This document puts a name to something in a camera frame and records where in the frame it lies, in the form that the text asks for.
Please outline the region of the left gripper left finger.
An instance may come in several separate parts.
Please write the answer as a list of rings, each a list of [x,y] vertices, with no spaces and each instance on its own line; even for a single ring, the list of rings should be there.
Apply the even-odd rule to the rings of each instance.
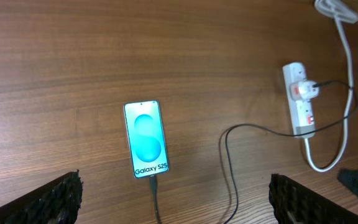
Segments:
[[[79,171],[63,176],[0,207],[2,223],[75,223],[81,208]]]

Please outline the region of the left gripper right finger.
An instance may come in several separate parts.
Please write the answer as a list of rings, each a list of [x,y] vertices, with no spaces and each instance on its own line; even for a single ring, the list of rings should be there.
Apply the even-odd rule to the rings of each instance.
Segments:
[[[358,215],[285,175],[272,174],[268,199],[279,224],[358,224]]]

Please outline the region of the Galaxy S25 smartphone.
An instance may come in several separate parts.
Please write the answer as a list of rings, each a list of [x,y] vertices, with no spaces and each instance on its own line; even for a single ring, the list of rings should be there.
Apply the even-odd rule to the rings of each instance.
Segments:
[[[124,117],[134,177],[167,172],[170,165],[159,102],[126,103]]]

